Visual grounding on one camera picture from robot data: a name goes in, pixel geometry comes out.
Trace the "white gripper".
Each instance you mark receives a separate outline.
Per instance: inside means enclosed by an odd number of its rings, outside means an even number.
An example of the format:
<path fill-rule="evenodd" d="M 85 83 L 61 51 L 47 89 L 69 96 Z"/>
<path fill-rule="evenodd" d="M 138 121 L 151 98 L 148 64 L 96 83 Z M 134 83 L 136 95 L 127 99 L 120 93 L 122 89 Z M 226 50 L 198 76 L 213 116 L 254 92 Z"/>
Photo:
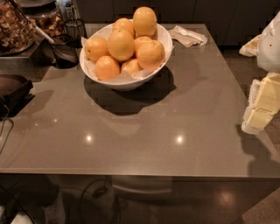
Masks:
<path fill-rule="evenodd" d="M 280 11 L 262 31 L 243 45 L 239 54 L 257 58 L 257 65 L 268 73 L 262 80 L 253 80 L 248 106 L 241 129 L 257 135 L 280 110 Z"/>

